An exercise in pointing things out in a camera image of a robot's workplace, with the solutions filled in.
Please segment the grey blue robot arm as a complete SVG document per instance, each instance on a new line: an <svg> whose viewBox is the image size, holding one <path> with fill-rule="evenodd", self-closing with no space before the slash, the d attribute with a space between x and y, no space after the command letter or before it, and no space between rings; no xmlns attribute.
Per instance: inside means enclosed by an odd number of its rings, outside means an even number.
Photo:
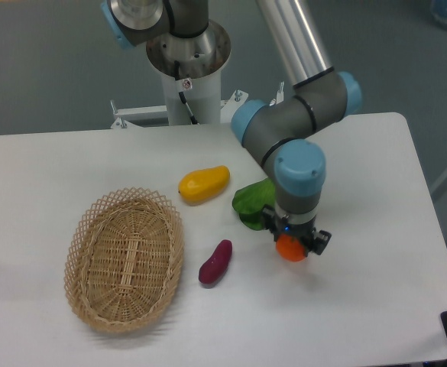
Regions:
<svg viewBox="0 0 447 367"><path fill-rule="evenodd" d="M308 137L356 112L361 88L332 66L304 1L260 1L258 7L294 94L274 105L244 102L232 115L232 131L274 183L274 204L259 212L266 229L321 254L331 237L315 227L326 161ZM146 47L171 125L220 121L221 72L231 41L209 18L208 2L104 1L101 9L120 46Z"/></svg>

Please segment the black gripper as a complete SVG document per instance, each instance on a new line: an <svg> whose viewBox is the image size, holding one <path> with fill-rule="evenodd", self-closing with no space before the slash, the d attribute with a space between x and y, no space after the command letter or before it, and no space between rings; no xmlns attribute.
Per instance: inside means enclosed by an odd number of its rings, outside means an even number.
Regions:
<svg viewBox="0 0 447 367"><path fill-rule="evenodd" d="M306 214L303 219L292 215L280 216L272 206L264 205L261 210L261 221L275 242L283 235L297 239L304 247L305 256L309 253L321 255L332 237L330 232L315 230L316 215Z"/></svg>

